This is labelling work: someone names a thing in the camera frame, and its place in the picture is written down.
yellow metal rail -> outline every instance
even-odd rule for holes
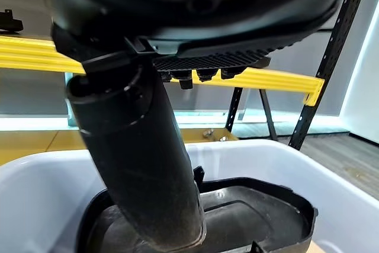
[[[0,36],[0,68],[84,73],[79,62],[57,53],[52,41],[21,37]],[[193,71],[192,79],[194,84],[303,92],[304,103],[309,106],[315,105],[324,84],[320,78],[254,68],[227,80],[221,79],[219,71],[211,81],[205,82]]]

white container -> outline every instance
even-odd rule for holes
[[[270,140],[187,145],[205,180],[252,177],[292,188],[319,210],[314,241],[330,253],[379,253],[379,202],[308,156]],[[0,167],[0,253],[72,253],[85,207],[104,185],[86,150]]]

metal shelving rack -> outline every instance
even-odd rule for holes
[[[343,0],[341,10],[339,11],[338,18],[336,20],[335,26],[330,35],[329,43],[326,47],[324,56],[322,58],[321,64],[316,74],[317,78],[324,79],[325,82],[322,86],[321,92],[318,96],[318,99],[315,105],[314,106],[304,105],[303,110],[301,111],[299,120],[296,124],[296,127],[294,129],[294,132],[291,136],[291,140],[289,143],[289,145],[293,147],[294,149],[300,150],[304,142],[304,139],[307,136],[313,117],[316,114],[316,111],[320,105],[320,102],[325,93],[326,87],[332,77],[334,68],[341,54],[343,45],[345,44],[346,38],[348,37],[351,25],[353,23],[353,20],[358,10],[360,2],[361,0]],[[235,88],[232,101],[230,103],[230,109],[229,109],[230,111],[229,111],[227,123],[225,126],[225,128],[228,129],[230,132],[232,131],[233,120],[236,115],[235,112],[237,111],[237,108],[238,108],[238,102],[239,102],[239,97],[241,93],[242,93],[241,88],[238,88],[238,89]],[[270,138],[272,140],[276,140],[277,136],[275,134],[274,124],[271,119],[271,112],[269,109],[268,101],[267,99],[264,98],[264,96],[262,97],[262,93],[261,93],[261,98],[262,98],[265,114],[267,117],[268,128],[270,130]]]

